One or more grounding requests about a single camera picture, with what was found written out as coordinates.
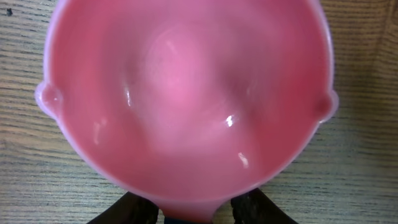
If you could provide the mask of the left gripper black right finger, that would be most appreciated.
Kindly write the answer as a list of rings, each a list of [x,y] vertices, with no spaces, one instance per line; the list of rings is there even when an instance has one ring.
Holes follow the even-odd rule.
[[[298,224],[260,189],[231,199],[235,224]]]

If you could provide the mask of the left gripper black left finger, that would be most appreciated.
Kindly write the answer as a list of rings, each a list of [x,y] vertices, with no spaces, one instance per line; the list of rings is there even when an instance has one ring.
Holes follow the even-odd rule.
[[[159,208],[130,192],[87,224],[156,224]]]

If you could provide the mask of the pink scoop with blue handle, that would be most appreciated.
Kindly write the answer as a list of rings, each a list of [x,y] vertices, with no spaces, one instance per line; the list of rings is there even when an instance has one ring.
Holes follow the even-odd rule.
[[[316,0],[67,0],[35,99],[93,169],[208,223],[282,172],[333,116]]]

